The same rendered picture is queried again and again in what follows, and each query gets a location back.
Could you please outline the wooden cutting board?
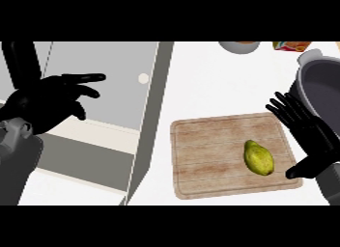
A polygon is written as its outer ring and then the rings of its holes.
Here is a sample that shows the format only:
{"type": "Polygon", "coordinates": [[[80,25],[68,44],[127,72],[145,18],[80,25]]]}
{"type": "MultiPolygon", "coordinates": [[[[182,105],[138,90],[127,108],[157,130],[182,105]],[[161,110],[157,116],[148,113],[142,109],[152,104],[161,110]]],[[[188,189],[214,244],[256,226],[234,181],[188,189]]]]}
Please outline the wooden cutting board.
{"type": "Polygon", "coordinates": [[[172,123],[172,161],[176,196],[198,199],[294,189],[285,177],[296,164],[281,123],[271,113],[181,120],[172,123]],[[256,141],[273,156],[276,169],[254,174],[244,163],[244,144],[256,141]]]}

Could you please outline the large flat grey door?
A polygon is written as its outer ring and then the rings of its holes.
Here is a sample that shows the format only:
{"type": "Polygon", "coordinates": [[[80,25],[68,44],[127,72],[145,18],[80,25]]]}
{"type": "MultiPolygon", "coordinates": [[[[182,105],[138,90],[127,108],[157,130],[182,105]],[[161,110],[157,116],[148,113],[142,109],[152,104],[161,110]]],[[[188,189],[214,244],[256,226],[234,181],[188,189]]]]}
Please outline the large flat grey door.
{"type": "Polygon", "coordinates": [[[88,119],[68,119],[42,136],[45,152],[33,174],[42,205],[127,205],[150,170],[167,74],[170,41],[49,41],[46,76],[99,72],[82,97],[88,119]]]}

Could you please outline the orange printed box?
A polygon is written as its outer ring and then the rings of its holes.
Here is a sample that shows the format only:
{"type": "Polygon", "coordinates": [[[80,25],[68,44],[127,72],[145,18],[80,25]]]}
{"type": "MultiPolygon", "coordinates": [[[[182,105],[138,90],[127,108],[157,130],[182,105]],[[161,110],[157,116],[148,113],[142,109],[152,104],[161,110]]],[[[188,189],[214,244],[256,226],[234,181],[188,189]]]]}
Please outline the orange printed box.
{"type": "Polygon", "coordinates": [[[310,46],[309,41],[275,41],[275,50],[303,52],[310,46]]]}

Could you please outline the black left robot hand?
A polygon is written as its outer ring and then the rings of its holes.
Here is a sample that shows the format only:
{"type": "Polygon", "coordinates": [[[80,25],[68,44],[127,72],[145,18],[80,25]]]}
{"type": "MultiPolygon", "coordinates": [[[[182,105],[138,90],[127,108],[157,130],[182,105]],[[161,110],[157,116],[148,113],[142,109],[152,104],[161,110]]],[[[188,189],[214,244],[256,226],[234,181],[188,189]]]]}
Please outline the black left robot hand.
{"type": "Polygon", "coordinates": [[[31,124],[33,134],[39,135],[54,129],[70,116],[85,121],[86,110],[79,98],[101,96],[85,83],[105,80],[102,73],[62,74],[43,78],[11,94],[0,108],[0,122],[23,118],[31,124]]]}

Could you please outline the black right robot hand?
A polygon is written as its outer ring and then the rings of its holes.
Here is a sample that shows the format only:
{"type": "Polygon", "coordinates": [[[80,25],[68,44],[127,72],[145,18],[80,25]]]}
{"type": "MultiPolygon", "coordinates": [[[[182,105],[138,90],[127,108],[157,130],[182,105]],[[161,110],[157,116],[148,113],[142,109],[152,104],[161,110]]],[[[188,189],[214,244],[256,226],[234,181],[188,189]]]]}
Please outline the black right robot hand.
{"type": "Polygon", "coordinates": [[[266,108],[290,130],[307,157],[287,170],[285,177],[315,178],[340,160],[340,139],[291,93],[276,93],[266,108]]]}

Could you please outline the grey metal pot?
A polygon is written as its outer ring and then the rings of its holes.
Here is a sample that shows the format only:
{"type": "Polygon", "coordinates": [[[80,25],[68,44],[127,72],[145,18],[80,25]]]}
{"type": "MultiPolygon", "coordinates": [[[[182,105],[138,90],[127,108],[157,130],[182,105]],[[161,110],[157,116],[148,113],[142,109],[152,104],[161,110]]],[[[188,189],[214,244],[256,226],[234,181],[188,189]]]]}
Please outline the grey metal pot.
{"type": "Polygon", "coordinates": [[[300,55],[297,62],[300,68],[290,92],[340,138],[340,59],[312,49],[300,55]]]}

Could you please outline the green pear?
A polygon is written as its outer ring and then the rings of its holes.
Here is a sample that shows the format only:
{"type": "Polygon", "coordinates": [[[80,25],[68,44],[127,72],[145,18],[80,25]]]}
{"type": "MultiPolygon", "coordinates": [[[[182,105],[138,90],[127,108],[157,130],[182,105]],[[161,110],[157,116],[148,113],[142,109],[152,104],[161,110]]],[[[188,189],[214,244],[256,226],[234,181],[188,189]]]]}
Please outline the green pear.
{"type": "Polygon", "coordinates": [[[260,176],[268,176],[275,171],[272,153],[253,140],[244,144],[244,162],[248,170],[260,176]]]}

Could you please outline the grey bowl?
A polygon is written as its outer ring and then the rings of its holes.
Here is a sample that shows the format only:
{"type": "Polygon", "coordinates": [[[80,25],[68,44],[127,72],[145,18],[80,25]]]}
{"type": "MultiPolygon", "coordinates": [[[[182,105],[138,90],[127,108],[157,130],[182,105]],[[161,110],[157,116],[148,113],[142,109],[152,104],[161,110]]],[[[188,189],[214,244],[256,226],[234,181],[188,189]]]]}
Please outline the grey bowl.
{"type": "Polygon", "coordinates": [[[260,43],[257,41],[220,41],[220,45],[234,54],[248,54],[259,48],[260,43]]]}

